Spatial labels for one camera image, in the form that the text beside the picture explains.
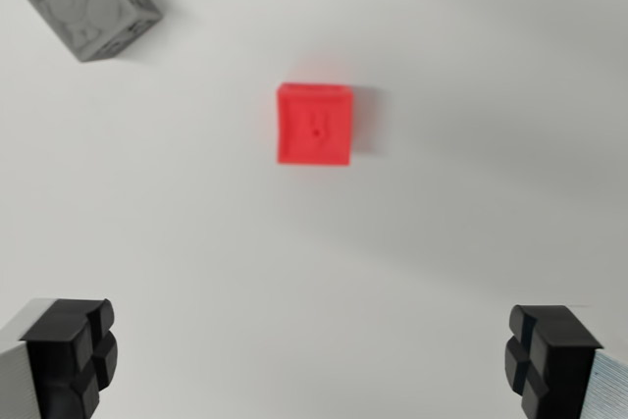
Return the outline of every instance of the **red cube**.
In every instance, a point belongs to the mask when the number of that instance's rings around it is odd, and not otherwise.
[[[343,85],[285,83],[279,98],[279,162],[348,166],[353,92]]]

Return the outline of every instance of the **cube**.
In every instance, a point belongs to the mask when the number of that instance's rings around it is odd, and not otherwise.
[[[28,0],[81,62],[118,55],[162,19],[151,0]]]
[[[285,83],[278,99],[280,163],[349,165],[353,108],[350,87]]]

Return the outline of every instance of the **engraved pattern on cube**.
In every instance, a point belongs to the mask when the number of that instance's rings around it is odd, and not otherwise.
[[[40,0],[38,6],[78,52],[110,32],[123,15],[119,0]]]

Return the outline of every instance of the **gray cube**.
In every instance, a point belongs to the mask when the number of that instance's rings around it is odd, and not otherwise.
[[[162,19],[151,0],[28,0],[79,61],[113,58]]]

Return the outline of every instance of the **3d printed cube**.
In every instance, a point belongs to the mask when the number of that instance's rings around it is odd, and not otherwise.
[[[108,300],[35,299],[0,330],[0,419],[89,419],[113,379]]]
[[[353,92],[342,85],[285,83],[279,98],[279,162],[347,166]]]
[[[28,0],[82,62],[116,56],[162,19],[151,0]]]

